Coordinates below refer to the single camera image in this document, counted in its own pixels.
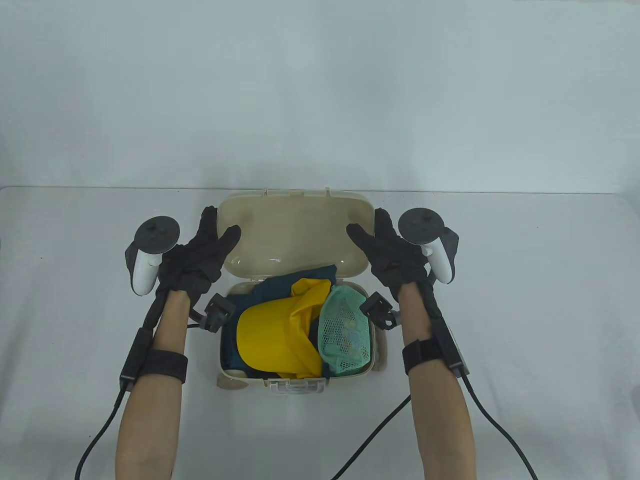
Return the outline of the person's right hand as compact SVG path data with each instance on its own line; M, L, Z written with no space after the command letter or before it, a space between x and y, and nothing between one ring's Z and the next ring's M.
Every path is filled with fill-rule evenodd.
M372 274L398 301L402 286L416 283L421 290L433 290L425 265L427 258L419 246L402 238L384 208L374 211L374 233L352 222L346 226L350 240L365 254Z

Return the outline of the person's left hand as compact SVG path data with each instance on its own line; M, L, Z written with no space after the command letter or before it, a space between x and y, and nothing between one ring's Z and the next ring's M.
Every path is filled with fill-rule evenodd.
M217 222L217 208L206 206L194 238L163 254L155 291L155 299L162 306L170 291L183 291L193 307L221 277L224 262L238 244L242 229L233 225L220 235Z

